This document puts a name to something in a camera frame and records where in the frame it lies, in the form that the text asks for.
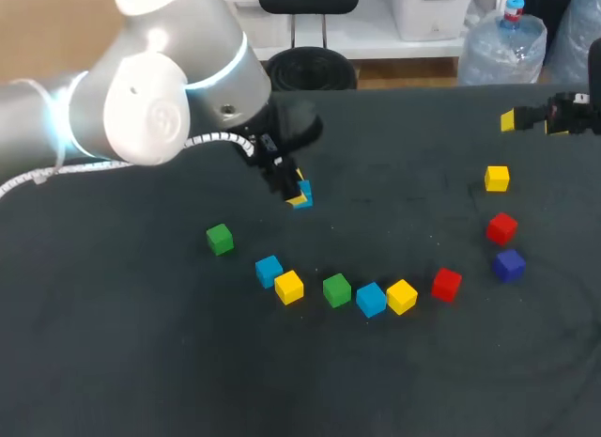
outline blue cube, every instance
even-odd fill
[[[256,267],[256,276],[264,289],[273,287],[275,278],[284,273],[284,269],[276,256],[263,258],[257,261],[254,266]]]
[[[495,258],[492,269],[502,282],[511,282],[524,274],[526,261],[515,249],[501,252]]]
[[[299,182],[300,190],[307,197],[307,201],[303,204],[295,205],[294,209],[310,209],[313,207],[313,192],[311,191],[311,182],[309,180],[301,180]]]
[[[357,290],[357,305],[367,318],[386,310],[386,295],[376,282]]]

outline dark blue cube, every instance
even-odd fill
[[[357,290],[357,305],[367,318],[386,310],[386,295],[376,282]]]
[[[261,261],[257,261],[254,266],[256,267],[256,276],[264,289],[273,287],[275,278],[284,273],[284,269],[276,256],[263,258]]]
[[[502,282],[511,282],[524,274],[526,261],[515,249],[501,252],[495,257],[492,269]]]

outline wall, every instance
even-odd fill
[[[113,0],[0,0],[0,83],[84,70],[120,26]]]

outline green cube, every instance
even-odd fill
[[[350,284],[337,274],[323,281],[323,294],[333,308],[339,307],[350,301]]]
[[[216,256],[221,256],[234,249],[232,232],[229,231],[225,224],[219,224],[207,230],[207,241]]]

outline blue bottle cap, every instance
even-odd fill
[[[523,9],[526,5],[524,0],[507,0],[507,7],[509,9]]]

